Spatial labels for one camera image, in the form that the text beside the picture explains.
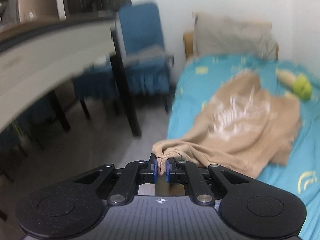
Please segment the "tan garment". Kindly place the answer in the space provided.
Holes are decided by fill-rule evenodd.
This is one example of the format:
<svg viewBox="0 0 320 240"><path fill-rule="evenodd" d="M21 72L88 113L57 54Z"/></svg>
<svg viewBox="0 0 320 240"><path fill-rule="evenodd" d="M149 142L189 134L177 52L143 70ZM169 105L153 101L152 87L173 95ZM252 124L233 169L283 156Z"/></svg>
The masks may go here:
<svg viewBox="0 0 320 240"><path fill-rule="evenodd" d="M174 158L257 178L269 163L288 163L299 129L299 100L272 96L257 73L245 71L216 91L183 137L159 141L152 152L160 174Z"/></svg>

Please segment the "brown refrigerator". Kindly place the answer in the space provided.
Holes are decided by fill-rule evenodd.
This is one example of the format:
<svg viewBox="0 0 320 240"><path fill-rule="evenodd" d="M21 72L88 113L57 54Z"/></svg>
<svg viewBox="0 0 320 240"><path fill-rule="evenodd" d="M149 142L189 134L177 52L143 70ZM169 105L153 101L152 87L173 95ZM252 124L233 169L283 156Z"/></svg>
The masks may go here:
<svg viewBox="0 0 320 240"><path fill-rule="evenodd" d="M17 0L20 22L58 19L56 0Z"/></svg>

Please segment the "green and beige plush toy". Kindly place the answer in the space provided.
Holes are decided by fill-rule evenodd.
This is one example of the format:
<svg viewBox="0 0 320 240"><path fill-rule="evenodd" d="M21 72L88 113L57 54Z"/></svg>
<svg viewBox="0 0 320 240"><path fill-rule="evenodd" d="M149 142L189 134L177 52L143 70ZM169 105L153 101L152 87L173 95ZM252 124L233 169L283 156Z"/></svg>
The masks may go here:
<svg viewBox="0 0 320 240"><path fill-rule="evenodd" d="M304 74L295 75L291 71L276 69L275 74L278 81L291 89L293 94L300 99L306 101L310 100L312 96L313 87L311 82Z"/></svg>

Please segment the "turquoise patterned bed sheet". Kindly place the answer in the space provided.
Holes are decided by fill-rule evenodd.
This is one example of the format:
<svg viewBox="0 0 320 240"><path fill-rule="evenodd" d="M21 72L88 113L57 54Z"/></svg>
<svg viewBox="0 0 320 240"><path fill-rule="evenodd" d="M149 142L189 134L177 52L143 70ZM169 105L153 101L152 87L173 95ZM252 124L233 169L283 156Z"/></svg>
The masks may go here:
<svg viewBox="0 0 320 240"><path fill-rule="evenodd" d="M206 55L180 75L168 139L199 127L214 140L187 156L289 191L306 205L302 239L319 239L319 79L289 61Z"/></svg>

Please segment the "white black-legged table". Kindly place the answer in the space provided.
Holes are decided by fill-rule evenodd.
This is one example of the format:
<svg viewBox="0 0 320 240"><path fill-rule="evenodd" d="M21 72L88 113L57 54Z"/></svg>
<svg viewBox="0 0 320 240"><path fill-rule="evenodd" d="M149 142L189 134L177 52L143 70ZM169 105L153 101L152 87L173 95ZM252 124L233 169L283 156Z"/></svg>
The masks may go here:
<svg viewBox="0 0 320 240"><path fill-rule="evenodd" d="M1 130L50 94L64 131L71 128L54 89L109 55L113 77L132 134L142 135L127 84L112 16L29 21L1 31Z"/></svg>

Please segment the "grey pillow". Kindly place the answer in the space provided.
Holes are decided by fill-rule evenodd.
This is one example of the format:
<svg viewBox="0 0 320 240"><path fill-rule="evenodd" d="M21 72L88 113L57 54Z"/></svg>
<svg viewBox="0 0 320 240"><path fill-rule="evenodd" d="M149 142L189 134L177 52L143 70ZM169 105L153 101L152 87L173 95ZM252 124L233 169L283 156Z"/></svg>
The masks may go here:
<svg viewBox="0 0 320 240"><path fill-rule="evenodd" d="M250 54L261 60L278 58L272 23L241 21L205 12L195 14L193 49L197 56Z"/></svg>

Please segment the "blue covered chair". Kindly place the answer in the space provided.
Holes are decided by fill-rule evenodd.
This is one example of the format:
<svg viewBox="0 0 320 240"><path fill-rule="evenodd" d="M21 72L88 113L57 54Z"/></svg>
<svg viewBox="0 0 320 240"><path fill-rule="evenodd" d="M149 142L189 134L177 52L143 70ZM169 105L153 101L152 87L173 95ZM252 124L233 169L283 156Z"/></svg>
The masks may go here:
<svg viewBox="0 0 320 240"><path fill-rule="evenodd" d="M85 103L86 98L101 99L103 102L111 100L115 115L120 114L118 92L108 54L94 60L81 75L72 78L72 81L75 96L80 101L87 120L91 117Z"/></svg>
<svg viewBox="0 0 320 240"><path fill-rule="evenodd" d="M114 31L131 94L162 96L168 113L170 68L175 58L165 49L157 3L122 6L116 15Z"/></svg>

